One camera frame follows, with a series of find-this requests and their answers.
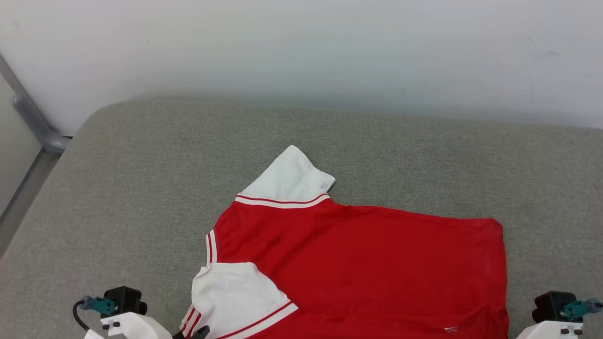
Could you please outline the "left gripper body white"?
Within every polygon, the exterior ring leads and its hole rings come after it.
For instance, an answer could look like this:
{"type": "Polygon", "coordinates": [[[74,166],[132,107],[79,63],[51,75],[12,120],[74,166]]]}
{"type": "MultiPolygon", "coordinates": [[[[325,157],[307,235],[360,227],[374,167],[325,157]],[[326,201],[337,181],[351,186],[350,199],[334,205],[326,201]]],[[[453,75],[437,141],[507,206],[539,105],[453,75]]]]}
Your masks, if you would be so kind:
{"type": "Polygon", "coordinates": [[[100,332],[92,329],[85,339],[172,339],[172,335],[160,323],[138,313],[101,314],[100,332]]]}

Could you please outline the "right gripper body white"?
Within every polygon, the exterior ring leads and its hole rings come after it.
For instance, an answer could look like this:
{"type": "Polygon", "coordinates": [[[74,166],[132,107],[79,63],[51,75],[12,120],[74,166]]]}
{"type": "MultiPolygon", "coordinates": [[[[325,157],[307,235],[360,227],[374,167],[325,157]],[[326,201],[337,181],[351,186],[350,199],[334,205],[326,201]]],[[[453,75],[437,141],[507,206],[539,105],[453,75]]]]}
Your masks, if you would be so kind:
{"type": "Polygon", "coordinates": [[[517,339],[579,339],[583,323],[543,321],[525,328],[517,339]]]}

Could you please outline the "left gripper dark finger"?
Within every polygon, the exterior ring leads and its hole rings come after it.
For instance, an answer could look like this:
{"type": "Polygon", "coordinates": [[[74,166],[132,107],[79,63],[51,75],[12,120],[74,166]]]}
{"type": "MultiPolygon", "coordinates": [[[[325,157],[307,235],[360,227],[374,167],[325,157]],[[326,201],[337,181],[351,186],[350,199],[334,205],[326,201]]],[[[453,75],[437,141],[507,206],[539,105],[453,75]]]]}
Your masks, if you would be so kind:
{"type": "Polygon", "coordinates": [[[191,331],[189,335],[185,336],[182,332],[177,332],[172,336],[173,339],[205,339],[210,333],[210,327],[205,325],[198,330],[191,331]]]}

